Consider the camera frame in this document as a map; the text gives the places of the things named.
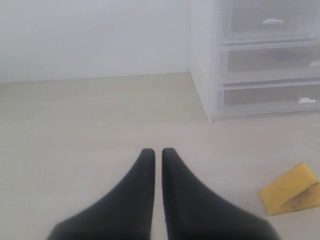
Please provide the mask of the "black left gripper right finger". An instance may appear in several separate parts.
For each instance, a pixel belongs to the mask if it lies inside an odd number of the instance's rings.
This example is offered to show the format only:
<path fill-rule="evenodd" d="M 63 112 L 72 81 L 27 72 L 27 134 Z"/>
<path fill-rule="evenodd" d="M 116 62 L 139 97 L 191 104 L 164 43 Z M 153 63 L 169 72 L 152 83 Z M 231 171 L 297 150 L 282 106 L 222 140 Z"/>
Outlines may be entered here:
<path fill-rule="evenodd" d="M 162 150 L 162 197 L 170 240 L 278 240 L 272 225 L 204 185 L 174 148 Z"/>

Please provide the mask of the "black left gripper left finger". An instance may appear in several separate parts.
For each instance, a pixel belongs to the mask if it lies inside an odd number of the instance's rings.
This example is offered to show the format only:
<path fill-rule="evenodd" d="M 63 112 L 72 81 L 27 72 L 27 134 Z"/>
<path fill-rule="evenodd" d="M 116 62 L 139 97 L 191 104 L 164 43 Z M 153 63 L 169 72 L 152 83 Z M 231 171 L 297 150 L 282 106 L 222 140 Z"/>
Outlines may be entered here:
<path fill-rule="evenodd" d="M 58 223 L 50 240 L 149 240 L 155 199 L 156 157 L 141 150 L 123 179 L 103 198 Z"/>

